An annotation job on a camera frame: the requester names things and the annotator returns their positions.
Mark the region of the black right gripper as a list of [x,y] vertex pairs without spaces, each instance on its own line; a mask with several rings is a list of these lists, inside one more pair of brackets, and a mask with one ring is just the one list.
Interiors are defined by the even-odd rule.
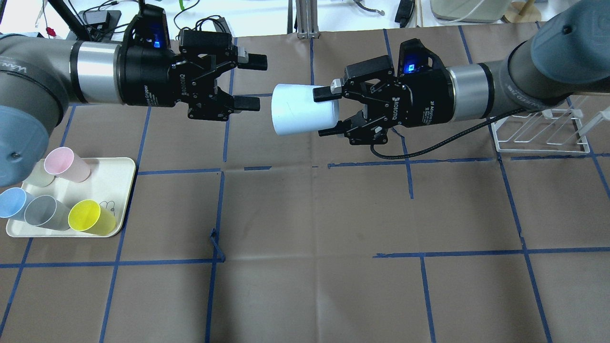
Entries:
[[344,80],[314,87],[314,102],[341,99],[364,105],[349,119],[339,120],[320,137],[338,135],[351,145],[381,145],[387,131],[447,123],[453,117],[453,87],[448,70],[436,55],[407,55],[394,70],[390,57],[380,56],[346,66]]

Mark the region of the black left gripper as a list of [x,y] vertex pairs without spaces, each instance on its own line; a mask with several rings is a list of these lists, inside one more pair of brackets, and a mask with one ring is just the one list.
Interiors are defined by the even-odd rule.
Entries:
[[260,111],[256,96],[232,96],[216,84],[223,73],[240,68],[266,71],[265,54],[236,48],[229,33],[181,30],[178,52],[160,45],[125,41],[119,54],[119,93],[129,106],[189,106],[193,120],[226,121],[242,111]]

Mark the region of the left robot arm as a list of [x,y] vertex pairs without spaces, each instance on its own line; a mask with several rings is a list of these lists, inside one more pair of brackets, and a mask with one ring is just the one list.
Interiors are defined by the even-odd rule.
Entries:
[[1,185],[23,182],[43,158],[69,105],[188,104],[195,120],[226,121],[259,111],[259,98],[232,96],[216,80],[233,68],[265,71],[267,57],[248,53],[228,33],[183,30],[168,43],[137,45],[54,40],[15,33],[1,37]]

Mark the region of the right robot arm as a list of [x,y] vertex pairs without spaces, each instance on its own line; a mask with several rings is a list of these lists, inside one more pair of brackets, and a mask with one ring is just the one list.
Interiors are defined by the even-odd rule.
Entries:
[[316,87],[305,99],[340,98],[364,105],[331,120],[319,135],[342,134],[351,145],[382,145],[387,131],[542,111],[574,94],[608,93],[610,3],[582,0],[551,18],[500,61],[445,67],[419,39],[399,46],[398,69],[380,56],[349,65],[338,85]]

